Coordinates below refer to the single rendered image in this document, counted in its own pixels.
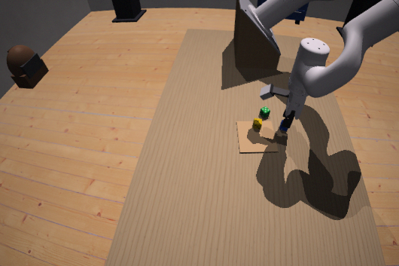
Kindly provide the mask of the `peach square mat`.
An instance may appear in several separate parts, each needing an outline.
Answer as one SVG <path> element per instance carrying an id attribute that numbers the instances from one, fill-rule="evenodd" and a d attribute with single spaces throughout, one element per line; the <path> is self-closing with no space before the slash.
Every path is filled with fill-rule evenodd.
<path id="1" fill-rule="evenodd" d="M 240 153 L 278 152 L 272 121 L 262 121 L 261 129 L 253 121 L 237 121 Z"/>

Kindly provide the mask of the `yellow die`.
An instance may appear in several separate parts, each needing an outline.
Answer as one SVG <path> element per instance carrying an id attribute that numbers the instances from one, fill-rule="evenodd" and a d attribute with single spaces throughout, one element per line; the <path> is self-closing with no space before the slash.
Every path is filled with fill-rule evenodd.
<path id="1" fill-rule="evenodd" d="M 260 118 L 255 118 L 253 122 L 253 128 L 254 129 L 261 129 L 262 126 L 262 119 Z"/>

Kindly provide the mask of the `green die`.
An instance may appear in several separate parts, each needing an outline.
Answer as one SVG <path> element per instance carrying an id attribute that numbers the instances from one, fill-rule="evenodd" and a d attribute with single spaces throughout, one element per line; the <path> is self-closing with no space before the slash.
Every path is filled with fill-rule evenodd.
<path id="1" fill-rule="evenodd" d="M 260 109 L 260 115 L 265 118 L 270 115 L 270 110 L 265 106 L 262 109 Z"/>

